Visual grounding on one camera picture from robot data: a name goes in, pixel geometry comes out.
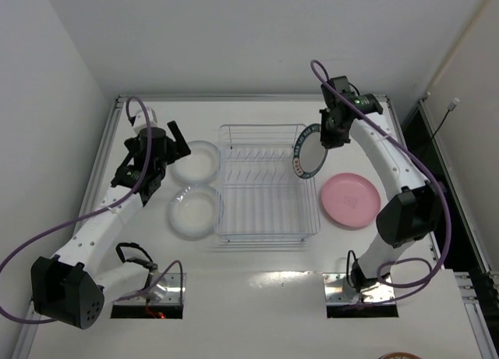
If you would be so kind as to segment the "green rimmed white plate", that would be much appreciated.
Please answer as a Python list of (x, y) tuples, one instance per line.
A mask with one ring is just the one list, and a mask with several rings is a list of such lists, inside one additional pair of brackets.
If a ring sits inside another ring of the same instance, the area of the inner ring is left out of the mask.
[(327, 158), (327, 150), (320, 142), (319, 123), (308, 125), (298, 136), (292, 157), (294, 173), (303, 180), (315, 177)]

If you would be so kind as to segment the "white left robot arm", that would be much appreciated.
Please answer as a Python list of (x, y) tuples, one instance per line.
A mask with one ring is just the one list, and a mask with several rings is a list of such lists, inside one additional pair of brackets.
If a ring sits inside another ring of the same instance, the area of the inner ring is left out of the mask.
[(34, 309), (78, 329), (90, 328), (104, 307), (147, 293), (158, 281), (157, 264), (149, 255), (123, 258), (110, 271), (98, 268), (127, 222), (152, 198), (168, 165), (190, 155), (176, 122), (167, 129), (144, 128), (125, 142), (129, 153), (118, 167), (99, 207), (74, 237), (51, 258), (31, 267)]

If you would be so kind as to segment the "pink plastic plate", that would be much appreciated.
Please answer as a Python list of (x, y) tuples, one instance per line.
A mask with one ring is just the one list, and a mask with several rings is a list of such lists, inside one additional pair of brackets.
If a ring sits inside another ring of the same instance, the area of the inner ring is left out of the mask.
[(370, 225), (381, 208), (377, 188), (365, 177), (350, 172), (329, 178), (321, 187), (320, 199), (331, 219), (353, 229)]

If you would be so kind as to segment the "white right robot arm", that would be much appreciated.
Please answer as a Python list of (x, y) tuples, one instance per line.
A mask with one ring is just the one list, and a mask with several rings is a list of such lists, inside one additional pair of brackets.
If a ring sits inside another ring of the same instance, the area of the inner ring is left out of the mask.
[(403, 263), (402, 255), (434, 231), (441, 216), (450, 216), (443, 187), (431, 172), (388, 131), (388, 122), (377, 99), (369, 94), (348, 103), (337, 99), (320, 110), (320, 142), (326, 149), (356, 140), (377, 171), (388, 204), (377, 214), (377, 235), (351, 270), (351, 288), (360, 291), (385, 283), (391, 266)]

